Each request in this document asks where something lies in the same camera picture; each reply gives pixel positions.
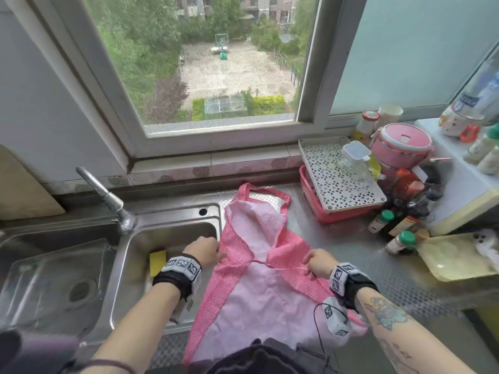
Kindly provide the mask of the person's right hand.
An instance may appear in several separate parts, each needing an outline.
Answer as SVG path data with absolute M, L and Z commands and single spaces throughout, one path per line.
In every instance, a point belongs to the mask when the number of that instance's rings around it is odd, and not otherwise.
M 309 277 L 312 281 L 316 278 L 329 279 L 331 272 L 340 264 L 332 254 L 324 249 L 313 249 L 308 253 L 315 253 L 313 269 L 317 277 Z

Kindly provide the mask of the pink checkered apron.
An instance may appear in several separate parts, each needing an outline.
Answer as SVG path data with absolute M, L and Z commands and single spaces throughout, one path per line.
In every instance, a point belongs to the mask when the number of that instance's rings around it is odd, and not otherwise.
M 273 338 L 291 348 L 322 337 L 345 346 L 367 333 L 361 317 L 347 310 L 352 335 L 336 339 L 321 303 L 333 296 L 329 282 L 305 276 L 310 245 L 287 228 L 291 196 L 250 183 L 240 186 L 225 207 L 226 223 L 217 264 L 190 331 L 183 363 L 226 357 L 255 339 Z

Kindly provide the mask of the person's right forearm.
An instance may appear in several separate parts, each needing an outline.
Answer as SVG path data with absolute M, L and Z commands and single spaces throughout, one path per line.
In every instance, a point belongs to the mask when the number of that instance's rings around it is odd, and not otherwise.
M 356 302 L 397 374 L 477 374 L 402 308 L 364 287 Z

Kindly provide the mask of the person's left forearm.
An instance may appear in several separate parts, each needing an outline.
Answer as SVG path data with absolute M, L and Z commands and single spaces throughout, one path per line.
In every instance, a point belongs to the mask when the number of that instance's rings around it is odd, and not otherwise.
M 145 374 L 179 300 L 180 291 L 173 284 L 154 285 L 115 327 L 92 360 L 119 362 L 135 374 Z

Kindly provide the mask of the pink plastic basket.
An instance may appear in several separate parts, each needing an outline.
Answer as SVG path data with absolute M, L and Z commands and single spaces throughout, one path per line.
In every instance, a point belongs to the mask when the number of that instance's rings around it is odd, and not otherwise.
M 380 208 L 379 205 L 375 205 L 354 209 L 341 209 L 340 211 L 327 213 L 321 206 L 321 203 L 319 202 L 317 196 L 313 191 L 314 188 L 312 187 L 312 182 L 308 177 L 305 164 L 300 166 L 299 174 L 304 197 L 308 201 L 308 204 L 313 211 L 315 218 L 322 224 L 332 224 L 341 220 L 351 219 Z

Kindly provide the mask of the white marker tracker box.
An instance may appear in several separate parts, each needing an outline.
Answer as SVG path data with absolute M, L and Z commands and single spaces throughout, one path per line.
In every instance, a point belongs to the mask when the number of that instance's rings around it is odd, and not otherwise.
M 330 333 L 338 340 L 347 340 L 352 335 L 352 325 L 346 308 L 342 307 L 334 296 L 321 303 Z

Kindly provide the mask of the small green cap seasoning bottle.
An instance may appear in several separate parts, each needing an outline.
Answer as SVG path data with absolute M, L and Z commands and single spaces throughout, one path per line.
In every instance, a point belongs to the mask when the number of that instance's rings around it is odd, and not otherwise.
M 394 213 L 388 209 L 382 210 L 367 226 L 373 234 L 379 233 L 389 222 L 394 220 Z

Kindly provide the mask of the white perforated tray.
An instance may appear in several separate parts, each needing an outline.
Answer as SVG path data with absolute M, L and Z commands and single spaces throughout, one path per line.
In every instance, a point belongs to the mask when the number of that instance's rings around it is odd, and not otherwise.
M 298 149 L 317 198 L 327 213 L 378 207 L 387 201 L 364 159 L 349 160 L 342 149 L 349 138 L 302 138 Z

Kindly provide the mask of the stainless steel double sink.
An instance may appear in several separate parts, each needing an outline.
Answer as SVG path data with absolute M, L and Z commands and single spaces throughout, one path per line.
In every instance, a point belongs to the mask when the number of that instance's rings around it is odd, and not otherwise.
M 82 338 L 69 335 L 78 339 L 81 348 L 97 347 L 151 288 L 150 253 L 165 250 L 167 258 L 179 255 L 200 236 L 218 239 L 221 227 L 221 207 L 206 203 L 158 211 L 146 208 L 138 213 L 136 226 L 129 234 L 121 234 L 117 219 L 110 216 L 64 218 L 7 228 L 0 231 L 0 286 L 7 266 L 18 259 L 106 239 L 116 255 L 101 313 L 88 335 Z

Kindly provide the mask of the large green cap seasoning bottle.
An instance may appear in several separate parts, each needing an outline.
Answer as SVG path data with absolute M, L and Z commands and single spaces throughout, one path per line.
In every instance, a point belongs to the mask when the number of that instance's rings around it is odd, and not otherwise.
M 391 255 L 410 255 L 416 251 L 416 237 L 410 231 L 403 231 L 391 239 L 384 250 Z

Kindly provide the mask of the dark sauce bottle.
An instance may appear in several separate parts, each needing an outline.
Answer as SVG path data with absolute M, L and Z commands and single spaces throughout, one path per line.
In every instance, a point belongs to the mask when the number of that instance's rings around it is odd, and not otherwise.
M 381 232 L 386 241 L 394 239 L 404 231 L 411 231 L 419 223 L 425 221 L 435 205 L 444 195 L 444 186 L 434 184 L 420 195 L 405 203 L 395 213 L 393 221 L 389 222 Z

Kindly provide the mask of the metal faucet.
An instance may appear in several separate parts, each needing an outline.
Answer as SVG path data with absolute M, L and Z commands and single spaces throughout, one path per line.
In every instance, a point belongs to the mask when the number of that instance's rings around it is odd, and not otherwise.
M 96 177 L 84 167 L 75 168 L 78 175 L 102 198 L 107 207 L 117 214 L 121 234 L 129 234 L 136 226 L 137 218 L 124 208 L 124 201 L 109 191 Z

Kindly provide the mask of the yellow bottle with red cap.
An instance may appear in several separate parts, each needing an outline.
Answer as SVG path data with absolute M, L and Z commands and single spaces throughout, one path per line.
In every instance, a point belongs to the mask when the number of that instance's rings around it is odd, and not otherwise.
M 380 119 L 380 115 L 376 111 L 364 111 L 361 114 L 358 124 L 351 134 L 352 141 L 358 141 L 369 146 L 371 135 L 374 130 L 374 125 Z

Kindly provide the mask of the pink lunch pot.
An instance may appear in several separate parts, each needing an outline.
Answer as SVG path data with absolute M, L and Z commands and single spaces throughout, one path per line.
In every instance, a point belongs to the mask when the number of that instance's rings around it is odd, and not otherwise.
M 430 135 L 419 127 L 392 123 L 371 135 L 370 150 L 379 163 L 394 169 L 411 169 L 434 151 Z

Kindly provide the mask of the white bottle with green cap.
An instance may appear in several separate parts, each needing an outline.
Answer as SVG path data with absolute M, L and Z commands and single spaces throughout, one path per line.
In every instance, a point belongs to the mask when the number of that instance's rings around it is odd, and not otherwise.
M 488 176 L 495 176 L 499 172 L 499 144 L 478 163 L 477 170 Z
M 491 126 L 478 138 L 465 152 L 463 159 L 467 163 L 478 165 L 497 144 L 499 144 L 499 123 Z

